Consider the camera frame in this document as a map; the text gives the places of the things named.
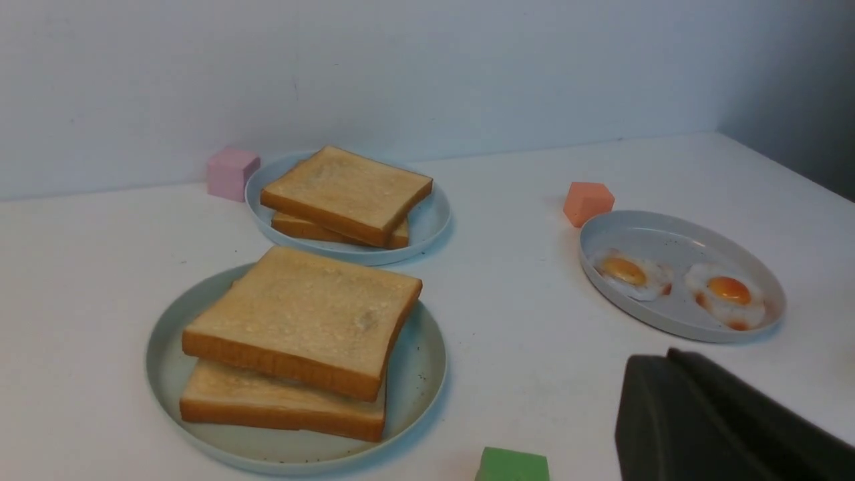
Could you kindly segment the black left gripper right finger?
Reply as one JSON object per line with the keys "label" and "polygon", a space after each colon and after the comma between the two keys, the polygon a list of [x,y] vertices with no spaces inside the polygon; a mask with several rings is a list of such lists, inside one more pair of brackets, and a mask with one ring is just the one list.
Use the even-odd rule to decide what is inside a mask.
{"label": "black left gripper right finger", "polygon": [[781,480],[852,480],[852,445],[818,428],[700,353],[669,348],[736,438]]}

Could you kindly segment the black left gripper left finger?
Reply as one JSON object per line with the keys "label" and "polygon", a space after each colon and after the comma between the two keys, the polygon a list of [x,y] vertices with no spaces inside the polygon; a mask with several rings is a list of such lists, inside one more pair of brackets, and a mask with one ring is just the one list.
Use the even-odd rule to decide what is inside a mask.
{"label": "black left gripper left finger", "polygon": [[624,369],[615,444],[623,480],[781,480],[723,422],[697,386],[661,356]]}

